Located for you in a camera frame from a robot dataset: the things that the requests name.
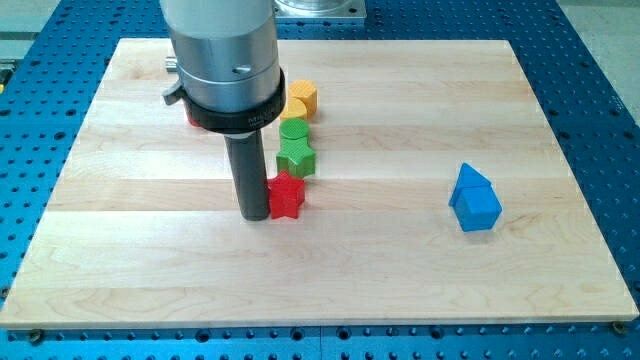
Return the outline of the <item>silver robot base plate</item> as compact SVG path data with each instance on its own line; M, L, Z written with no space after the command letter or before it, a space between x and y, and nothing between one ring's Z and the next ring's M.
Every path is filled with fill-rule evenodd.
M362 25L366 0L274 0L278 23L328 23Z

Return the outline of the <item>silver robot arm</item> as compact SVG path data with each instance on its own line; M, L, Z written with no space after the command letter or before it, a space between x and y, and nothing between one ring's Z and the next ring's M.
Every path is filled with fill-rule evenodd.
M270 1L162 0L177 82L163 94L188 119L224 136L241 215L270 213L261 130L286 103Z

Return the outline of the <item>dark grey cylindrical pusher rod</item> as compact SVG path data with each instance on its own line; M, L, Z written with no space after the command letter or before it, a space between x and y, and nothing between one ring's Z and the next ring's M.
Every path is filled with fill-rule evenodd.
M225 144L241 215L249 221L266 219L270 207L261 131L226 136Z

